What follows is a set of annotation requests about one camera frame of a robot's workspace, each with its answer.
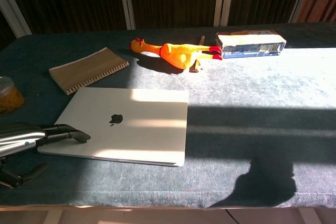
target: laptop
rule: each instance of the laptop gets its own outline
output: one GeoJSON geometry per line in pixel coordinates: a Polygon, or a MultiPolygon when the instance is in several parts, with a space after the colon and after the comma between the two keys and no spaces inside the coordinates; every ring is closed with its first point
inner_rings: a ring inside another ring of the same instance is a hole
{"type": "Polygon", "coordinates": [[[55,124],[91,136],[60,141],[40,153],[165,166],[183,166],[188,92],[84,87],[55,124]]]}

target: blue tablecloth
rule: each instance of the blue tablecloth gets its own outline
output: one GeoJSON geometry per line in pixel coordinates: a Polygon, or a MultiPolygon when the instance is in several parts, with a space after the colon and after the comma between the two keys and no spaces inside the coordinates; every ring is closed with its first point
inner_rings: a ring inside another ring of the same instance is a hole
{"type": "Polygon", "coordinates": [[[0,52],[0,73],[26,98],[0,123],[52,124],[71,99],[48,69],[108,47],[130,66],[93,87],[189,90],[186,162],[163,167],[26,151],[7,168],[49,168],[18,189],[0,187],[0,205],[336,207],[336,25],[107,31],[31,35],[0,52]],[[275,29],[281,56],[209,60],[179,73],[160,58],[134,54],[150,44],[215,43],[217,31],[275,29]]]}

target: spiral binding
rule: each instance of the spiral binding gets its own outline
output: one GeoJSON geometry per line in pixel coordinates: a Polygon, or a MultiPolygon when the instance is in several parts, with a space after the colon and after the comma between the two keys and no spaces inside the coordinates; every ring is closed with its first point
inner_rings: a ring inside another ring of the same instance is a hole
{"type": "Polygon", "coordinates": [[[92,83],[94,83],[94,82],[96,82],[96,81],[98,81],[98,80],[100,80],[100,79],[102,79],[106,76],[109,76],[110,74],[113,74],[113,73],[127,67],[128,65],[129,65],[129,63],[126,61],[125,63],[123,63],[123,64],[121,64],[121,65],[119,65],[115,68],[112,68],[111,70],[108,70],[104,73],[101,73],[101,74],[99,74],[99,75],[97,75],[93,78],[90,78],[89,80],[86,80],[85,82],[82,82],[81,84],[78,84],[78,85],[68,89],[66,91],[66,94],[72,94],[72,93],[76,92],[78,89],[80,89],[82,87],[85,87],[85,86],[88,86],[88,85],[90,85],[90,84],[92,84],[92,83]]]}

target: box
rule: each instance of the box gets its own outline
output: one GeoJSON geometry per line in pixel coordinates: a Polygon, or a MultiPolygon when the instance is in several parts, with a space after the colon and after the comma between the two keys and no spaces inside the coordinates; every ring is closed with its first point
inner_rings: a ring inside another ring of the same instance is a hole
{"type": "Polygon", "coordinates": [[[223,58],[280,55],[286,41],[275,30],[245,30],[216,33],[223,58]]]}

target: glass jar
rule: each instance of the glass jar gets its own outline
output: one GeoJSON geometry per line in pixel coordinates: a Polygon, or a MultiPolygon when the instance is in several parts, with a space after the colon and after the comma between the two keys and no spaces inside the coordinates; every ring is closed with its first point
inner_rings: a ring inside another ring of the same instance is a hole
{"type": "Polygon", "coordinates": [[[11,78],[0,77],[0,115],[15,110],[25,103],[25,99],[11,78]]]}

